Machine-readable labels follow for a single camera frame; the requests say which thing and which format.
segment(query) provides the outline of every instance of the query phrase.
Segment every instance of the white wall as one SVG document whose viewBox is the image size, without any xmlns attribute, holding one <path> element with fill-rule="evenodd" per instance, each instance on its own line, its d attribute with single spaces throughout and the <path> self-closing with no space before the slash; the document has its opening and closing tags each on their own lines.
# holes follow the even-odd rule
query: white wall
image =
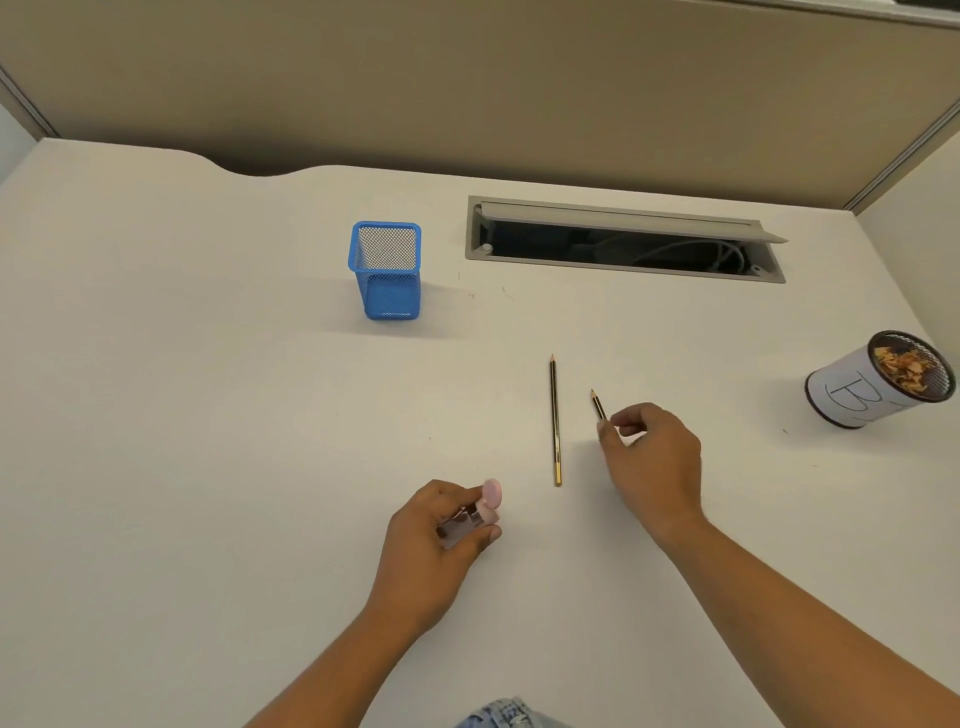
<svg viewBox="0 0 960 728">
<path fill-rule="evenodd" d="M 0 107 L 0 182 L 34 148 L 34 138 Z"/>
<path fill-rule="evenodd" d="M 857 219 L 934 345 L 960 369 L 960 133 Z"/>
</svg>

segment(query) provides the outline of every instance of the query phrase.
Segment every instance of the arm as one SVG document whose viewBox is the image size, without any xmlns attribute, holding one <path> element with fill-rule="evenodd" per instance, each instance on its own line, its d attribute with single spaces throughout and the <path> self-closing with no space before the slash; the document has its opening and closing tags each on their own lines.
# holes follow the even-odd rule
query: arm
<svg viewBox="0 0 960 728">
<path fill-rule="evenodd" d="M 355 728 L 417 639 L 446 614 L 477 556 L 500 536 L 479 528 L 450 551 L 437 526 L 480 488 L 431 480 L 390 519 L 370 598 L 359 617 L 247 728 Z"/>
<path fill-rule="evenodd" d="M 646 430 L 629 446 L 617 435 Z M 787 728 L 960 725 L 960 696 L 738 546 L 704 516 L 700 442 L 639 404 L 599 425 L 617 489 Z"/>
</svg>

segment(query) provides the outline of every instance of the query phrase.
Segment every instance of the pencil sharpener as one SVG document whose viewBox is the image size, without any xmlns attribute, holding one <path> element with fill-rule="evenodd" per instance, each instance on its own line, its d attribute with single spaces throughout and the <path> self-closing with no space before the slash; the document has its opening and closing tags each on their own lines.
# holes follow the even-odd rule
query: pencil sharpener
<svg viewBox="0 0 960 728">
<path fill-rule="evenodd" d="M 488 479 L 483 484 L 483 496 L 471 505 L 465 505 L 449 519 L 437 526 L 437 535 L 444 540 L 445 548 L 453 548 L 471 531 L 493 525 L 500 520 L 496 509 L 503 500 L 500 481 Z"/>
</svg>

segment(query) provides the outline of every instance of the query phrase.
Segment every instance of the pencil shavings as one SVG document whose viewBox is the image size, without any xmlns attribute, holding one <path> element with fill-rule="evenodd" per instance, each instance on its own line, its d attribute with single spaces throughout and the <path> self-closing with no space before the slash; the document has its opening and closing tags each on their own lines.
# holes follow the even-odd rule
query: pencil shavings
<svg viewBox="0 0 960 728">
<path fill-rule="evenodd" d="M 883 373 L 900 389 L 913 394 L 926 391 L 924 374 L 933 368 L 933 362 L 925 359 L 916 349 L 896 352 L 893 347 L 876 347 L 874 359 Z"/>
</svg>

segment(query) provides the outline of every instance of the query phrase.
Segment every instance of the left hand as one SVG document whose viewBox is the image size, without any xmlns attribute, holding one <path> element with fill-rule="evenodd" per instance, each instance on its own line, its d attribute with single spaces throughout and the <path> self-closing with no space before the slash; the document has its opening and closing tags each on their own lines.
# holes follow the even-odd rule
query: left hand
<svg viewBox="0 0 960 728">
<path fill-rule="evenodd" d="M 500 526 L 478 528 L 446 550 L 437 526 L 475 503 L 482 487 L 431 480 L 390 519 L 366 611 L 409 626 L 415 638 L 446 614 L 477 556 L 496 541 Z"/>
</svg>

